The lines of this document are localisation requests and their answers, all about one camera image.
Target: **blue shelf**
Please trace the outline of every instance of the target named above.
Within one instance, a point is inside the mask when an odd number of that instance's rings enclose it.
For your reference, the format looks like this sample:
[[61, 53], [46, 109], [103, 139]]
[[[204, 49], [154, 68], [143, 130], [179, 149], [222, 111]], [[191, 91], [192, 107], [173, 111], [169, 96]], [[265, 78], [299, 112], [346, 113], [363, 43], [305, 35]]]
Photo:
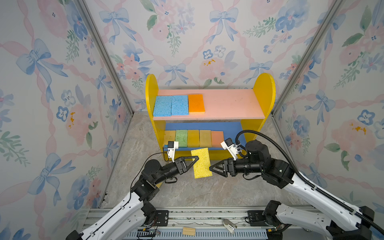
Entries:
[[[181, 123], [167, 123], [166, 130], [212, 130], [223, 131], [224, 140], [231, 138], [235, 141], [236, 135], [243, 130], [240, 122], [181, 122]], [[239, 137], [240, 143], [245, 146], [244, 134]], [[191, 151], [200, 149], [200, 147], [180, 147], [177, 151]], [[223, 150], [221, 147], [210, 147], [209, 150]]]

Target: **shelf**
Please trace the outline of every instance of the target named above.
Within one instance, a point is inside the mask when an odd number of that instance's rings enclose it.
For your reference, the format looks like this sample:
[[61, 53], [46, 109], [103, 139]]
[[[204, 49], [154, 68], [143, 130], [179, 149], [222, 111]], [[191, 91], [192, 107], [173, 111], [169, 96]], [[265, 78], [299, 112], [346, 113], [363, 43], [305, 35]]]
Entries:
[[[243, 130], [240, 122], [181, 122], [181, 123], [167, 123], [166, 130], [212, 130], [223, 131], [224, 140], [231, 138], [235, 141], [236, 135]], [[244, 134], [239, 137], [240, 143], [245, 146], [246, 141]], [[191, 151], [200, 149], [202, 147], [180, 147], [176, 151]], [[223, 150], [221, 147], [209, 147], [209, 150]]]
[[153, 117], [153, 120], [264, 119], [253, 89], [159, 89], [158, 96], [202, 94], [205, 114]]

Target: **floral wallpaper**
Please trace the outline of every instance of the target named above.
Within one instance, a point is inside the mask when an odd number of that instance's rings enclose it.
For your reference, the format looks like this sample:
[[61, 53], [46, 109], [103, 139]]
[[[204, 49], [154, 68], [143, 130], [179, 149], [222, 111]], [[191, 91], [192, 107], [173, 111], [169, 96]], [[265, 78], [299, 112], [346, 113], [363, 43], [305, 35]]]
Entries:
[[86, 3], [131, 106], [146, 111], [148, 74], [162, 89], [202, 89], [252, 88], [268, 72], [279, 97], [332, 1]]
[[130, 115], [71, 0], [0, 18], [0, 239], [62, 239], [102, 201]]
[[[344, 3], [277, 116], [300, 170], [342, 199], [373, 209], [380, 226], [384, 225], [383, 8], [382, 0]], [[374, 239], [384, 239], [372, 231]]]

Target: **sponge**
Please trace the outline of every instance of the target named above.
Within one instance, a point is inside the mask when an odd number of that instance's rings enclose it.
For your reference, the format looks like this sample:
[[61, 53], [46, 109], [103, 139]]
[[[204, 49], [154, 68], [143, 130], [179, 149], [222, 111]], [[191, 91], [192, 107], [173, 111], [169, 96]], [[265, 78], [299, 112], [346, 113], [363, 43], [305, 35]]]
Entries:
[[202, 94], [188, 95], [189, 114], [204, 114], [204, 101]]
[[179, 142], [179, 147], [187, 147], [188, 130], [176, 130], [175, 141]]
[[212, 147], [211, 130], [200, 130], [200, 147]]
[[188, 115], [188, 96], [176, 95], [172, 96], [171, 115]]
[[172, 96], [157, 96], [153, 109], [154, 117], [170, 117], [172, 107]]
[[176, 136], [176, 130], [164, 131], [163, 146], [168, 145], [168, 141], [175, 141], [175, 136]]
[[211, 131], [212, 147], [222, 147], [221, 143], [224, 141], [223, 131]]
[[195, 178], [210, 177], [212, 172], [209, 170], [211, 162], [209, 160], [208, 148], [201, 148], [191, 151], [192, 156], [198, 156], [199, 160], [193, 165]]
[[188, 147], [199, 147], [200, 146], [200, 138], [198, 130], [188, 130]]

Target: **gray marble surface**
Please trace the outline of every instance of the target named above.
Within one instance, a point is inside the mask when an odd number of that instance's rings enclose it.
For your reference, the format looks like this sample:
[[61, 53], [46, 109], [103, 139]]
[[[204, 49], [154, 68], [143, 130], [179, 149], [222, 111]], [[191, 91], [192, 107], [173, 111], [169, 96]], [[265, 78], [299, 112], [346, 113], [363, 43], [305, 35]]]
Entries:
[[[267, 119], [261, 132], [282, 145], [272, 119]], [[283, 159], [282, 154], [271, 143], [261, 137], [257, 139], [268, 146], [273, 158]], [[111, 208], [118, 204], [129, 193], [131, 182], [147, 157], [160, 151], [148, 114], [135, 113], [107, 186], [108, 197], [101, 206]], [[151, 159], [159, 160], [162, 165], [166, 164], [162, 154]], [[268, 184], [262, 178], [247, 181], [241, 174], [225, 178], [214, 173], [211, 177], [195, 179], [193, 169], [178, 176], [177, 183], [163, 184], [151, 203], [155, 207], [263, 206], [270, 200], [287, 205], [307, 204], [299, 197]]]

